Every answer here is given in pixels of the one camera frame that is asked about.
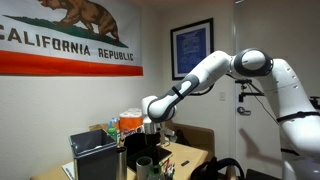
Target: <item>framed picture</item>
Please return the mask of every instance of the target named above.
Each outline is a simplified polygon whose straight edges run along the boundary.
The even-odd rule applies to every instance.
[[[172,80],[181,80],[213,52],[213,18],[172,29],[170,36]]]

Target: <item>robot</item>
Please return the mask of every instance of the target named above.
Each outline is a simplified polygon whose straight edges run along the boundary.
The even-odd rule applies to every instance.
[[[235,56],[213,52],[163,96],[143,99],[147,107],[145,118],[154,124],[170,120],[181,100],[212,87],[223,75],[260,82],[279,124],[282,179],[319,180],[320,113],[310,103],[290,65],[259,49],[245,49]]]

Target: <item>table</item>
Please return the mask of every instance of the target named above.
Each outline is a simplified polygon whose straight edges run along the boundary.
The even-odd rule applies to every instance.
[[[192,171],[198,167],[200,164],[205,162],[208,152],[193,148],[190,146],[185,146],[177,143],[171,142],[170,145],[163,145],[162,148],[167,149],[172,152],[170,155],[170,162],[175,163],[175,175],[174,179],[184,180],[190,179],[190,175]],[[181,166],[181,163],[189,161],[185,166]],[[32,176],[30,180],[69,180],[67,175],[62,169],[62,165],[68,163],[70,161],[66,161],[65,163],[53,167],[52,169],[43,172],[39,175]],[[136,174],[130,169],[127,169],[127,180],[136,180]]]

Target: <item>black trash can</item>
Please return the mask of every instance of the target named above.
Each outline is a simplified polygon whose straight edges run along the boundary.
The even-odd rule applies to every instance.
[[[76,180],[116,179],[116,142],[103,130],[70,136]]]

